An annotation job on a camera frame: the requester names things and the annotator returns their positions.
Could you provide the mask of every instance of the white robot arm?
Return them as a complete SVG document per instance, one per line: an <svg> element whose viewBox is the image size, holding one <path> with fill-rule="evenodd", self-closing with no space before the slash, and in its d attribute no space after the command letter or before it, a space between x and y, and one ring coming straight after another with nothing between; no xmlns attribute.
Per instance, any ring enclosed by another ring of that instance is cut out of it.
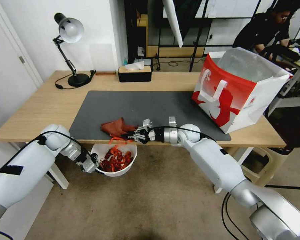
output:
<svg viewBox="0 0 300 240"><path fill-rule="evenodd" d="M218 187L230 192L241 205L252 207L257 202L263 203L250 216L252 225L262 238L300 239L300 212L292 204L277 192L250 183L236 160L215 141L202 138L197 126L186 124L176 130L173 119L169 118L170 127L161 128L152 128L147 119L131 138L142 143L156 140L185 147L207 177ZM76 160L84 172L98 171L97 156L81 149L64 127L53 124L43 132L49 133L44 134L43 140L31 142L0 169L0 218L7 208L22 200L33 189L52 166L58 153Z"/></svg>
<svg viewBox="0 0 300 240"><path fill-rule="evenodd" d="M84 172L91 173L97 169L96 155L91 157L75 140L68 138L70 133L66 128L51 124L44 132L49 133L31 141L0 169L0 218L11 205L30 193L59 153L77 161Z"/></svg>

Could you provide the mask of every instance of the red cloth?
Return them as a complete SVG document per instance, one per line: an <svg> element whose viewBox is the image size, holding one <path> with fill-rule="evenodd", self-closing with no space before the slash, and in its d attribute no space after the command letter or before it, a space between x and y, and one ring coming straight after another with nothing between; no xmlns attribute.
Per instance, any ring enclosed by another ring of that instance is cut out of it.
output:
<svg viewBox="0 0 300 240"><path fill-rule="evenodd" d="M128 131L134 131L137 128L138 126L125 125L123 117L112 122L101 124L102 131L116 137L121 137L122 134L127 134Z"/></svg>

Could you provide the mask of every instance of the tissue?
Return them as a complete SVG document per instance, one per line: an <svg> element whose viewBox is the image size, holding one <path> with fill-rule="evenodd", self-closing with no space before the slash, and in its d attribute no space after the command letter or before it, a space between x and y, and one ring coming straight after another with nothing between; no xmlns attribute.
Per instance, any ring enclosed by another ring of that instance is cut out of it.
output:
<svg viewBox="0 0 300 240"><path fill-rule="evenodd" d="M144 61L125 65L127 70L142 70L144 69Z"/></svg>

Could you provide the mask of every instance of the white bucket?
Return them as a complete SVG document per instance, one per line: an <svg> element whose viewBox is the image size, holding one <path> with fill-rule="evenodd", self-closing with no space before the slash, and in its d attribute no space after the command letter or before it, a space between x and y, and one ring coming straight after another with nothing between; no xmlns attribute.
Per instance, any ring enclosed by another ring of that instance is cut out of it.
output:
<svg viewBox="0 0 300 240"><path fill-rule="evenodd" d="M92 149L91 149L91 153L96 153L98 155L98 159L100 161L104 160L104 156L107 154L107 152L109 151L110 148L113 148L115 146L115 144L94 144ZM127 151L131 152L131 155L133 156L133 160L132 162L124 169L119 170L117 172L104 172L100 169L98 169L97 171L104 173L104 175L109 176L109 177L118 177L121 176L123 174L125 174L127 171L129 171L129 169L131 168L134 160L137 157L137 145L133 145L133 144L117 144L118 149L125 154Z"/></svg>

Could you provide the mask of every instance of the paper bag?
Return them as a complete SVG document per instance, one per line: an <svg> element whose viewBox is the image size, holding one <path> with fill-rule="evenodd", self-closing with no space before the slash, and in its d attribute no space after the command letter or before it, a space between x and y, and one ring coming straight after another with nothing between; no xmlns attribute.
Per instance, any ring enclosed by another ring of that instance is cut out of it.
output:
<svg viewBox="0 0 300 240"><path fill-rule="evenodd" d="M192 99L229 133L255 124L288 78L287 71L245 49L210 52Z"/></svg>

